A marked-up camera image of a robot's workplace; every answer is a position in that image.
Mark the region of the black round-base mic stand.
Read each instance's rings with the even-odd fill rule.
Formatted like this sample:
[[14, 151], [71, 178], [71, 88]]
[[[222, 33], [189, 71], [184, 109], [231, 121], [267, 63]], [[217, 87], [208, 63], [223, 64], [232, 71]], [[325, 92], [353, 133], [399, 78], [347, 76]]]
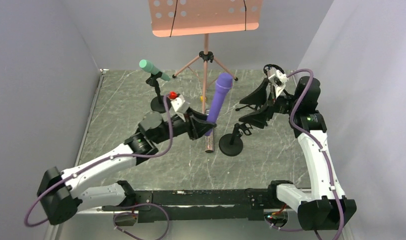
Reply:
[[165, 113], [166, 109], [164, 106], [163, 97], [161, 96], [161, 90], [159, 86], [158, 79], [163, 76], [163, 73], [159, 71], [157, 74], [150, 74], [150, 77], [145, 81], [146, 84], [154, 88], [156, 97], [154, 97], [150, 102], [150, 108], [152, 111]]
[[241, 137], [243, 135], [250, 136], [252, 126], [246, 123], [236, 123], [232, 130], [232, 133], [223, 135], [218, 143], [220, 151], [229, 157], [239, 155], [243, 150], [243, 141]]

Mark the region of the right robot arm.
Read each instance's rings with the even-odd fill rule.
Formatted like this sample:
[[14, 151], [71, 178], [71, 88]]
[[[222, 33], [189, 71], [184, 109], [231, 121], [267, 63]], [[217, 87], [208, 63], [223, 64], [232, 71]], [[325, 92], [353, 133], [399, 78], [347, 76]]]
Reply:
[[311, 194], [302, 192], [289, 180], [273, 180], [268, 188], [271, 198], [297, 213], [302, 230], [341, 231], [357, 206], [355, 200], [346, 197], [333, 167], [327, 126], [317, 110], [321, 84], [316, 78], [304, 76], [290, 94], [285, 91], [287, 81], [287, 77], [266, 78], [265, 82], [271, 84], [266, 102], [239, 121], [263, 129], [274, 114], [289, 115], [290, 126], [305, 157]]

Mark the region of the teal toy microphone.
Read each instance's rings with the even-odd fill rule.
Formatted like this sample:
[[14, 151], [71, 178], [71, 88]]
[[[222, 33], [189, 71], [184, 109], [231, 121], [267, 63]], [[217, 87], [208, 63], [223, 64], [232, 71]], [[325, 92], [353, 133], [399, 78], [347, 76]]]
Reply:
[[163, 71], [161, 71], [159, 68], [157, 68], [151, 61], [142, 59], [139, 61], [139, 67], [150, 74], [157, 75], [158, 73], [161, 73], [161, 76], [159, 77], [160, 79], [164, 81], [170, 81], [171, 78]]

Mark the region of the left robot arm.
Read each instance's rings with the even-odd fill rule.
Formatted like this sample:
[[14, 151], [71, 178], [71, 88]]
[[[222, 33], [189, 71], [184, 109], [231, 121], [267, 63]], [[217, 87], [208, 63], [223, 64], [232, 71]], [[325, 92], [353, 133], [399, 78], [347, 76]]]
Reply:
[[136, 167], [150, 158], [165, 155], [156, 144], [187, 134], [191, 140], [203, 137], [216, 127], [216, 119], [188, 107], [176, 110], [164, 120], [156, 111], [148, 112], [138, 123], [136, 132], [109, 152], [76, 167], [46, 170], [37, 190], [46, 221], [59, 225], [76, 213], [102, 206], [130, 207], [136, 202], [135, 192], [125, 180], [108, 186], [93, 184], [106, 176]]

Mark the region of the purple toy microphone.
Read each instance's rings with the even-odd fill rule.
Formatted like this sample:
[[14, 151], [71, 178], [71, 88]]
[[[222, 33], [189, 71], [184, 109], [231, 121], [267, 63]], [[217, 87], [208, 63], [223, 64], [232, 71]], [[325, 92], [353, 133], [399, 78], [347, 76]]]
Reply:
[[206, 121], [216, 123], [227, 93], [233, 86], [233, 77], [229, 73], [221, 73], [215, 81], [215, 93], [210, 105]]

